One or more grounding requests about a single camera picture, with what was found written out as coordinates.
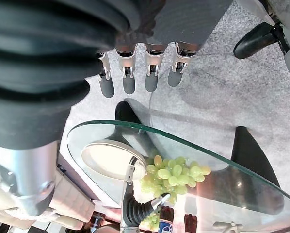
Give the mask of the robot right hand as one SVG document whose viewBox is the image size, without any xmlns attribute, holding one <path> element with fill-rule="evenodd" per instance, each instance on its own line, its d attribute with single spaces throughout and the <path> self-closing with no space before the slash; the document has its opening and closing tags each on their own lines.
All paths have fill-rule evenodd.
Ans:
<svg viewBox="0 0 290 233">
<path fill-rule="evenodd" d="M 55 187 L 71 107 L 102 70 L 98 54 L 137 43 L 198 50 L 229 0 L 0 0 L 0 178 L 31 216 Z"/>
</svg>

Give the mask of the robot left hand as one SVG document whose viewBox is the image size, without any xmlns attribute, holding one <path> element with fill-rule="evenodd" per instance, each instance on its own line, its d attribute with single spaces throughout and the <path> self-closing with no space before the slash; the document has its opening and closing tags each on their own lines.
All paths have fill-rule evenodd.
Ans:
<svg viewBox="0 0 290 233">
<path fill-rule="evenodd" d="M 138 233 L 140 223 L 152 212 L 159 209 L 171 197 L 170 193 L 163 193 L 159 197 L 147 202 L 139 203 L 134 197 L 133 173 L 138 159 L 132 156 L 124 179 L 121 205 L 121 233 Z"/>
</svg>

